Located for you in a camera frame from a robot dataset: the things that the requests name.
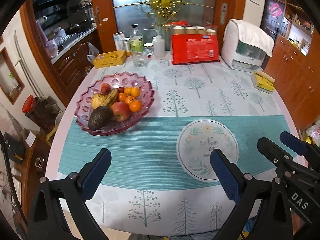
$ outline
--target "bottle with black cap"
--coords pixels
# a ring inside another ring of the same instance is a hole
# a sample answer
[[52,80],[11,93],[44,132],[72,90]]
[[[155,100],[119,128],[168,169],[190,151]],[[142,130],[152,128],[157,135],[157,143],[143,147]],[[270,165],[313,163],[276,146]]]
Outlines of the bottle with black cap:
[[143,35],[138,30],[138,25],[132,25],[132,32],[130,34],[131,49],[133,52],[142,52],[143,50]]

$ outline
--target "clear drinking glass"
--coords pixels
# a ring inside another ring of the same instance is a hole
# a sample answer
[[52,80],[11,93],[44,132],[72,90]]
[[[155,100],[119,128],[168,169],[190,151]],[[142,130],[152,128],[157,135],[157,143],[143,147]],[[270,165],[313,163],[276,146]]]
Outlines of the clear drinking glass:
[[133,58],[133,64],[136,67],[145,67],[147,65],[147,53],[146,48],[142,47],[141,52],[135,52],[131,50],[132,58]]

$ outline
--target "white cloth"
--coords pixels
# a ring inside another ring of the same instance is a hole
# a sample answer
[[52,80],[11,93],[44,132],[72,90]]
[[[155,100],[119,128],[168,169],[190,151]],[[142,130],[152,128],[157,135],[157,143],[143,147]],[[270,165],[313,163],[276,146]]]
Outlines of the white cloth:
[[230,19],[238,26],[239,40],[262,49],[269,57],[272,57],[272,50],[275,42],[262,29],[242,20]]

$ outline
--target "white appliance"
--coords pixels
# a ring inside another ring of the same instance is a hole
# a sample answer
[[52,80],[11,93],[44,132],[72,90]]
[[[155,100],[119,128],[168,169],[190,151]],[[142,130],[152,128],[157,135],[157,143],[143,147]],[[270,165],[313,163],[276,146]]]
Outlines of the white appliance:
[[273,39],[248,22],[230,19],[223,40],[221,56],[232,69],[254,72],[272,56]]

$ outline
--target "blue gripper pad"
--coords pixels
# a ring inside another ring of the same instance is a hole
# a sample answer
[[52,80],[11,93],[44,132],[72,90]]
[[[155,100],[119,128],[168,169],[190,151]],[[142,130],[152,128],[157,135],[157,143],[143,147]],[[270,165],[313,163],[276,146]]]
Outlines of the blue gripper pad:
[[305,157],[308,155],[307,144],[303,141],[300,141],[297,137],[288,133],[287,131],[284,131],[280,134],[280,141],[298,155]]
[[104,175],[111,165],[111,152],[101,149],[92,162],[86,163],[79,172],[79,178],[84,176],[83,181],[78,180],[81,188],[81,199],[92,199]]
[[240,201],[240,192],[244,184],[241,171],[235,164],[229,162],[220,149],[211,152],[210,163],[228,199],[235,201],[237,204]]

